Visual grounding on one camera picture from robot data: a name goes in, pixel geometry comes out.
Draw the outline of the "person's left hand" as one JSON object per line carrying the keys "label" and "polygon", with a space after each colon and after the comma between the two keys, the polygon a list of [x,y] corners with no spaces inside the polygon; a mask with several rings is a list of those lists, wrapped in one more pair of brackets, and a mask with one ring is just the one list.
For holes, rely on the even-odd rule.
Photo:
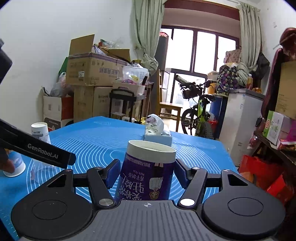
{"label": "person's left hand", "polygon": [[8,154],[3,148],[0,148],[0,170],[8,173],[14,173],[15,171],[15,165],[8,158]]}

